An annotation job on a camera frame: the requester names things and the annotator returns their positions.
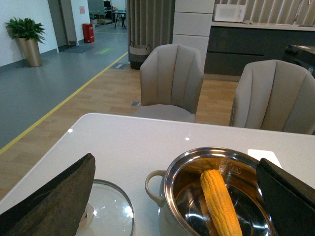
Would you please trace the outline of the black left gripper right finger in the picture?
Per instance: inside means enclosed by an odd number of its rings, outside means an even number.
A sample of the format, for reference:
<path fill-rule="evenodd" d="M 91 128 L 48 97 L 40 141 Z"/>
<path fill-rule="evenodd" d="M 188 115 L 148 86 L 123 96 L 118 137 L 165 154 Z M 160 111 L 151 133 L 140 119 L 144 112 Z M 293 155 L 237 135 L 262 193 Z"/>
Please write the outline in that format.
<path fill-rule="evenodd" d="M 278 235 L 315 234 L 315 189 L 262 158 L 256 175 L 265 207 Z"/>

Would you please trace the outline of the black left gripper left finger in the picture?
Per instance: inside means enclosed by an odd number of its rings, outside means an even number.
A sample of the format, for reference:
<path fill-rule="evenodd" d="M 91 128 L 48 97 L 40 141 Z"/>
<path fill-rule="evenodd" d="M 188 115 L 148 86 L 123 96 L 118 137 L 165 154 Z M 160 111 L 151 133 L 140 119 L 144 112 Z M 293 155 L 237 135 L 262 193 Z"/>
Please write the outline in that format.
<path fill-rule="evenodd" d="M 2 236 L 74 236 L 95 176 L 95 158 L 83 156 L 0 215 Z"/>

